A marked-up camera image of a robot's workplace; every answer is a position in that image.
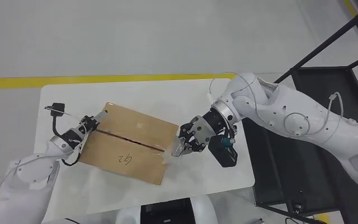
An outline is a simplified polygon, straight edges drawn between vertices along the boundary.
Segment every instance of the black cable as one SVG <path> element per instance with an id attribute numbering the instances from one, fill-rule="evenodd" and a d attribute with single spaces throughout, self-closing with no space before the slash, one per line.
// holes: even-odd
<path id="1" fill-rule="evenodd" d="M 61 135 L 56 130 L 56 118 L 57 118 L 57 116 L 53 116 L 53 119 L 52 119 L 52 131 L 55 134 L 55 136 L 61 138 Z"/>
<path id="2" fill-rule="evenodd" d="M 74 223 L 76 223 L 76 224 L 80 224 L 79 222 L 76 222 L 75 220 L 72 220 L 72 219 L 70 219 L 70 218 L 65 218 L 65 220 L 68 220 L 68 221 L 74 222 Z"/>
<path id="3" fill-rule="evenodd" d="M 75 165 L 76 163 L 78 163 L 80 157 L 81 157 L 81 154 L 78 152 L 77 159 L 76 159 L 73 163 L 71 163 L 71 164 L 68 164 L 64 159 L 61 159 L 61 160 L 62 160 L 63 164 L 65 164 L 66 166 L 73 166 L 73 165 Z"/>
<path id="4" fill-rule="evenodd" d="M 287 220 L 291 220 L 291 221 L 293 221 L 294 223 L 299 224 L 298 222 L 294 221 L 292 218 L 286 218 L 286 219 L 285 219 L 285 224 L 287 224 Z"/>

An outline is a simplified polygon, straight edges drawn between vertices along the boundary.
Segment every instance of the cable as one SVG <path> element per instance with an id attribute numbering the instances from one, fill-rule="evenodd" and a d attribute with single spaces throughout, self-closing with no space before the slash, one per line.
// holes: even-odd
<path id="1" fill-rule="evenodd" d="M 65 155 L 67 155 L 67 154 L 70 154 L 71 152 L 73 152 L 73 151 L 76 150 L 76 149 L 77 149 L 77 148 L 74 148 L 73 150 L 71 150 L 71 151 L 69 151 L 69 152 L 66 152 L 66 153 L 64 153 L 64 154 L 62 154 L 62 155 L 42 156 L 42 157 L 40 156 L 40 157 L 37 157 L 37 158 L 35 158 L 35 159 L 33 159 L 33 160 L 30 160 L 30 161 L 28 161 L 28 162 L 25 162 L 25 163 L 23 163 L 23 164 L 17 165 L 16 167 L 10 169 L 10 171 L 5 175 L 5 177 L 4 177 L 4 178 L 1 180 L 1 182 L 0 182 L 0 186 L 4 183 L 4 181 L 6 180 L 6 178 L 10 175 L 10 173 L 11 173 L 13 170 L 18 169 L 18 168 L 20 168 L 21 166 L 25 166 L 25 165 L 27 165 L 27 164 L 29 164 L 29 163 L 31 163 L 31 162 L 34 162 L 34 161 L 36 161 L 36 160 L 41 160 L 41 159 L 44 159 L 44 158 L 56 158 L 56 157 L 65 156 Z"/>
<path id="2" fill-rule="evenodd" d="M 56 118 L 57 118 L 57 116 L 53 116 L 53 118 L 52 118 L 52 132 L 55 134 L 55 136 L 61 138 L 61 135 L 56 130 Z"/>
<path id="3" fill-rule="evenodd" d="M 65 113 L 65 112 L 59 111 L 59 110 L 55 110 L 55 109 L 49 108 L 49 107 L 45 107 L 44 109 L 56 111 L 56 112 L 65 114 L 65 115 L 67 115 L 67 116 L 70 116 L 70 117 L 72 117 L 72 118 L 75 118 L 76 120 L 79 120 L 80 124 L 84 127 L 84 138 L 83 138 L 83 141 L 82 141 L 82 142 L 80 142 L 80 141 L 78 141 L 78 140 L 76 140 L 76 139 L 69 139 L 70 142 L 77 142 L 77 143 L 79 143 L 79 145 L 76 147 L 76 148 L 79 148 L 79 150 L 78 150 L 78 155 L 77 155 L 76 160 L 75 160 L 73 163 L 69 164 L 69 163 L 67 163 L 66 160 L 64 160 L 63 158 L 61 159 L 62 163 L 65 164 L 66 166 L 73 166 L 73 165 L 75 165 L 76 163 L 78 163 L 79 158 L 81 157 L 82 146 L 85 144 L 85 142 L 86 142 L 86 140 L 87 140 L 87 137 L 88 137 L 86 126 L 84 125 L 84 123 L 83 123 L 80 119 L 76 118 L 76 117 L 73 116 L 72 114 Z M 54 116 L 53 122 L 52 122 L 52 131 L 54 132 L 54 134 L 55 134 L 56 136 L 58 136 L 58 137 L 60 137 L 60 138 L 62 137 L 62 136 L 57 132 L 57 130 L 56 130 L 56 117 L 55 117 L 55 116 Z"/>
<path id="4" fill-rule="evenodd" d="M 298 222 L 294 221 L 292 218 L 285 218 L 285 224 L 287 224 L 287 220 L 291 220 L 291 221 L 293 221 L 294 223 L 299 224 Z"/>
<path id="5" fill-rule="evenodd" d="M 65 112 L 62 112 L 62 111 L 59 111 L 59 110 L 54 110 L 54 109 L 47 108 L 47 107 L 45 107 L 45 109 L 46 109 L 46 110 L 53 110 L 53 111 L 56 111 L 56 112 L 60 112 L 60 113 L 66 114 L 66 115 L 68 115 L 68 116 L 71 116 L 72 118 L 77 119 L 75 116 L 73 116 L 73 115 L 71 115 L 71 114 L 68 114 L 68 113 L 65 113 Z M 0 181 L 0 186 L 5 182 L 6 178 L 10 175 L 10 173 L 11 173 L 13 170 L 18 169 L 18 168 L 21 167 L 21 166 L 25 166 L 25 165 L 27 165 L 27 164 L 29 164 L 29 163 L 31 163 L 31 162 L 34 162 L 34 161 L 36 161 L 36 160 L 41 160 L 41 159 L 44 159 L 44 158 L 56 158 L 56 157 L 66 156 L 67 154 L 70 154 L 70 153 L 72 153 L 73 151 L 77 150 L 79 147 L 82 148 L 82 147 L 84 146 L 84 144 L 86 143 L 86 141 L 87 141 L 87 138 L 88 138 L 89 133 L 87 132 L 87 128 L 86 128 L 86 126 L 84 125 L 84 123 L 83 123 L 80 119 L 77 119 L 77 120 L 79 120 L 79 123 L 84 127 L 84 138 L 83 138 L 83 141 L 80 142 L 74 149 L 72 149 L 71 151 L 66 152 L 66 153 L 64 153 L 64 154 L 62 154 L 62 155 L 42 156 L 42 157 L 40 156 L 40 157 L 37 157 L 37 158 L 35 158 L 35 159 L 33 159 L 33 160 L 30 160 L 30 161 L 28 161 L 28 162 L 25 162 L 25 163 L 23 163 L 23 164 L 17 165 L 16 167 L 10 169 L 10 171 L 9 171 L 9 172 L 5 175 L 5 177 Z"/>
<path id="6" fill-rule="evenodd" d="M 68 221 L 74 222 L 74 223 L 76 223 L 76 224 L 80 224 L 79 222 L 76 222 L 75 220 L 72 220 L 72 219 L 70 219 L 70 218 L 65 218 L 65 220 L 68 220 Z"/>
<path id="7" fill-rule="evenodd" d="M 266 121 L 264 121 L 264 120 L 259 116 L 259 114 L 258 114 L 256 97 L 255 97 L 254 91 L 252 90 L 251 85 L 245 80 L 244 77 L 242 77 L 240 74 L 237 74 L 237 73 L 235 73 L 235 72 L 224 72 L 224 73 L 222 73 L 222 74 L 227 74 L 227 73 L 235 74 L 235 75 L 239 76 L 242 80 L 244 80 L 244 82 L 247 84 L 247 87 L 249 87 L 249 89 L 250 89 L 250 91 L 251 91 L 251 94 L 252 94 L 252 96 L 253 96 L 253 101 L 254 101 L 254 103 L 255 103 L 255 112 L 256 112 L 256 115 L 258 116 L 258 118 L 261 119 L 262 122 L 264 122 L 265 124 L 269 125 L 269 123 L 267 123 Z M 211 83 L 210 83 L 210 86 L 209 86 L 209 93 L 210 93 L 210 94 L 211 94 L 210 88 L 211 88 L 211 84 L 212 84 L 213 80 L 211 80 Z M 307 118 L 304 114 L 301 114 L 301 113 L 291 113 L 291 114 L 299 114 L 299 115 L 305 117 L 305 119 L 306 119 L 306 121 L 307 121 L 307 123 L 308 123 L 308 130 L 307 130 L 307 132 L 306 132 L 305 134 L 303 134 L 303 135 L 300 135 L 300 136 L 294 136 L 294 135 L 292 135 L 292 136 L 291 136 L 291 135 L 289 135 L 289 134 L 287 134 L 287 133 L 285 133 L 285 132 L 283 132 L 283 131 L 281 131 L 281 130 L 279 130 L 279 129 L 273 127 L 273 126 L 271 126 L 271 127 L 272 127 L 273 129 L 277 130 L 278 132 L 280 132 L 280 133 L 282 133 L 282 134 L 284 134 L 284 135 L 286 135 L 286 136 L 288 136 L 288 137 L 291 137 L 291 138 L 299 138 L 299 137 L 302 137 L 302 136 L 307 136 L 307 135 L 311 135 L 311 134 L 316 134 L 316 133 L 320 132 L 321 130 L 323 130 L 323 128 L 326 126 L 326 124 L 327 124 L 327 122 L 328 122 L 329 113 L 330 113 L 330 111 L 331 111 L 332 101 L 336 98 L 335 96 L 338 96 L 338 99 L 339 99 L 339 101 L 340 101 L 340 107 L 341 107 L 341 115 L 340 115 L 340 119 L 339 119 L 339 121 L 338 121 L 338 123 L 339 123 L 340 120 L 341 120 L 342 117 L 343 117 L 343 101 L 342 101 L 342 97 L 341 97 L 340 93 L 339 93 L 339 92 L 335 92 L 334 94 L 332 94 L 332 95 L 329 97 L 330 101 L 329 101 L 329 105 L 328 105 L 327 116 L 326 116 L 326 119 L 325 119 L 325 121 L 324 121 L 324 124 L 322 125 L 322 127 L 321 127 L 318 131 L 316 131 L 316 132 L 314 132 L 314 133 L 308 133 L 309 130 L 310 130 L 310 127 L 311 127 L 310 122 L 309 122 L 308 118 Z M 285 127 L 286 130 L 287 130 L 287 127 L 286 127 L 285 121 L 286 121 L 287 117 L 290 116 L 291 114 L 286 115 L 286 117 L 284 118 L 284 127 Z"/>
<path id="8" fill-rule="evenodd" d="M 73 163 L 71 163 L 71 164 L 68 164 L 68 163 L 66 162 L 66 160 L 64 160 L 63 158 L 62 158 L 61 160 L 62 160 L 63 164 L 65 164 L 66 166 L 73 166 L 73 165 L 75 165 L 76 163 L 78 163 L 80 157 L 81 157 L 81 153 L 78 152 L 78 155 L 77 155 L 76 160 L 75 160 Z"/>

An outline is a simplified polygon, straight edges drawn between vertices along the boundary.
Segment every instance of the cardboard box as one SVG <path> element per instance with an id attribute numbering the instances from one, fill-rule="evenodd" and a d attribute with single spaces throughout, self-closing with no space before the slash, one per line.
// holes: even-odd
<path id="1" fill-rule="evenodd" d="M 80 162 L 160 185 L 178 126 L 108 102 L 108 115 L 92 132 Z"/>

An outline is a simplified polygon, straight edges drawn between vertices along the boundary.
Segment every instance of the black stand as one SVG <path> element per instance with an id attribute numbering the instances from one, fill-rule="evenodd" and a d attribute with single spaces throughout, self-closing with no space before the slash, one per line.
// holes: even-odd
<path id="1" fill-rule="evenodd" d="M 275 83 L 292 76 L 297 90 L 322 105 L 327 104 L 328 93 L 339 90 L 349 105 L 345 116 L 358 119 L 358 82 L 352 70 L 358 66 L 358 60 L 348 66 L 302 68 L 355 26 L 358 27 L 358 15 Z M 310 143 L 275 136 L 251 121 L 244 120 L 243 125 L 246 136 L 254 136 L 249 137 L 247 143 L 256 179 L 253 187 L 256 206 L 310 224 L 321 222 L 305 216 L 341 210 L 345 223 L 358 223 L 358 215 L 350 217 L 358 211 L 358 186 L 330 153 Z M 258 138 L 266 142 L 257 142 Z M 282 203 L 286 203 L 288 212 L 271 207 Z"/>

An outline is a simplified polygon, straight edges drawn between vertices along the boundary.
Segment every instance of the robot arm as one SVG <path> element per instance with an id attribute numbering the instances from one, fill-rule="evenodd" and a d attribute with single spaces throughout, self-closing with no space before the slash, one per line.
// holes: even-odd
<path id="1" fill-rule="evenodd" d="M 329 97 L 329 109 L 339 93 Z M 235 166 L 235 123 L 244 118 L 284 137 L 311 142 L 333 154 L 358 183 L 358 125 L 334 114 L 309 96 L 284 85 L 267 83 L 252 73 L 233 78 L 203 117 L 181 127 L 173 156 L 201 152 L 206 145 L 223 167 Z"/>
<path id="2" fill-rule="evenodd" d="M 55 125 L 56 117 L 64 114 L 64 105 L 53 104 L 48 109 L 54 117 L 55 136 L 48 141 L 46 152 L 11 162 L 7 175 L 0 183 L 1 224 L 42 222 L 59 172 L 58 160 L 67 159 L 75 149 L 80 147 L 86 141 L 88 134 L 96 130 L 107 114 L 106 111 L 102 111 L 96 116 L 85 116 L 80 125 L 61 135 L 56 131 Z M 46 185 L 43 188 L 29 189 L 30 184 L 45 179 Z"/>

